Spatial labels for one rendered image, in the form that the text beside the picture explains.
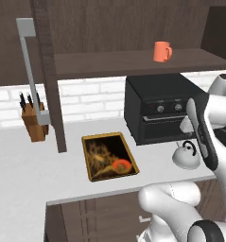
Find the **dark wood wall cabinet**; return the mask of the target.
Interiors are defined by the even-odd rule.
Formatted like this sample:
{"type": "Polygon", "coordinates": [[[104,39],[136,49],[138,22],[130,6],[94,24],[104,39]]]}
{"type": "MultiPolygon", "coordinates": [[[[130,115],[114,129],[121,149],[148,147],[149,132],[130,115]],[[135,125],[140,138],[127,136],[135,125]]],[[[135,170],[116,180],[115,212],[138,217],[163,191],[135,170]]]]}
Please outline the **dark wood wall cabinet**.
{"type": "MultiPolygon", "coordinates": [[[[210,7],[226,0],[48,0],[57,78],[226,69],[200,47],[210,7]],[[156,42],[170,43],[170,60],[153,60],[156,42]]],[[[0,86],[27,82],[16,25],[23,17],[32,18],[29,0],[0,0],[0,86]]],[[[36,36],[27,47],[42,83],[36,36]]]]}

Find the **brown wooden knife block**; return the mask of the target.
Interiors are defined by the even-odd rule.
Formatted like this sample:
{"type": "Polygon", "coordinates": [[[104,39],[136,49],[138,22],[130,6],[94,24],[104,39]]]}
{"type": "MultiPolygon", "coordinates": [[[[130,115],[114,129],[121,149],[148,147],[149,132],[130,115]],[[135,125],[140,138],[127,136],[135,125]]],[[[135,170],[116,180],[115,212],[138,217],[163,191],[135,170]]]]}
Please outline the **brown wooden knife block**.
{"type": "Polygon", "coordinates": [[[35,109],[26,103],[26,110],[22,112],[22,119],[26,126],[26,130],[32,142],[41,142],[45,140],[49,127],[47,125],[39,125],[35,109]]]}

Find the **dark wood base cabinet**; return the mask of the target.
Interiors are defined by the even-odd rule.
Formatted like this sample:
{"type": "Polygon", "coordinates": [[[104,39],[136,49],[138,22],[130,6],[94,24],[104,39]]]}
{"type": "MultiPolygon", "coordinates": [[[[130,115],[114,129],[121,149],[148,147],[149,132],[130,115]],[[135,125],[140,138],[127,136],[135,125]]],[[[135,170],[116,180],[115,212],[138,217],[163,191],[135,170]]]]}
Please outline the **dark wood base cabinet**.
{"type": "Polygon", "coordinates": [[[150,222],[139,216],[143,210],[139,192],[48,205],[45,214],[44,242],[138,242],[150,222]]]}

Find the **dark wood cabinet door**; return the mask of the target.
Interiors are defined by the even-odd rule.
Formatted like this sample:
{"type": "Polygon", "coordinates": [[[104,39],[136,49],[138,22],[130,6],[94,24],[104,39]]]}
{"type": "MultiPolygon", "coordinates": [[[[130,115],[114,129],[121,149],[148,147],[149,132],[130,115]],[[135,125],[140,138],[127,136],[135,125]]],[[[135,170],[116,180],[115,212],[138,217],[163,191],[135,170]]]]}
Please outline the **dark wood cabinet door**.
{"type": "Polygon", "coordinates": [[[58,152],[67,151],[64,127],[61,115],[61,100],[50,31],[48,0],[29,0],[34,21],[39,57],[43,71],[43,83],[46,93],[51,125],[54,128],[58,152]]]}
{"type": "Polygon", "coordinates": [[[226,7],[209,8],[200,47],[226,60],[226,7]]]}

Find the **black toaster oven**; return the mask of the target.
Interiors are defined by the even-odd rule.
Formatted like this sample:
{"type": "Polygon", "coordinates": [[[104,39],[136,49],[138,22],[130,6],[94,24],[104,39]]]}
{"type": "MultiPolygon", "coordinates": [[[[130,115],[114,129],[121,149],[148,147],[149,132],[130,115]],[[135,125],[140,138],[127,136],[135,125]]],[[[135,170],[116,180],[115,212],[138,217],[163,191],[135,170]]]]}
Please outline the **black toaster oven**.
{"type": "Polygon", "coordinates": [[[194,139],[180,124],[186,103],[203,90],[181,74],[127,76],[124,118],[137,146],[194,139]]]}

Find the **orange mug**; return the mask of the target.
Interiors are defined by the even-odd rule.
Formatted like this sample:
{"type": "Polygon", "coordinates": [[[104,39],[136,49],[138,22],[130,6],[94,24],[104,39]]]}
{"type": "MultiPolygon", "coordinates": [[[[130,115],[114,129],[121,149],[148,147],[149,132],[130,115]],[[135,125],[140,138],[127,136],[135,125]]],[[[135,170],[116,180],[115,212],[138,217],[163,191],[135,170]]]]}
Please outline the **orange mug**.
{"type": "Polygon", "coordinates": [[[173,50],[169,42],[156,42],[153,50],[153,60],[166,62],[171,59],[173,50]]]}

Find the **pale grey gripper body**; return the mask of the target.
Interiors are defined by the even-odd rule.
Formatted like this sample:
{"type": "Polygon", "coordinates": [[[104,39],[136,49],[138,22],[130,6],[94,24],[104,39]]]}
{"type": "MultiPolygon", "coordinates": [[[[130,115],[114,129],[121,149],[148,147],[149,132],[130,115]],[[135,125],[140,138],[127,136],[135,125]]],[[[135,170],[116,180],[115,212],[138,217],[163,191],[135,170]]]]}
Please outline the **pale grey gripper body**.
{"type": "Polygon", "coordinates": [[[180,124],[180,129],[183,133],[193,132],[194,128],[190,119],[186,116],[180,124]]]}

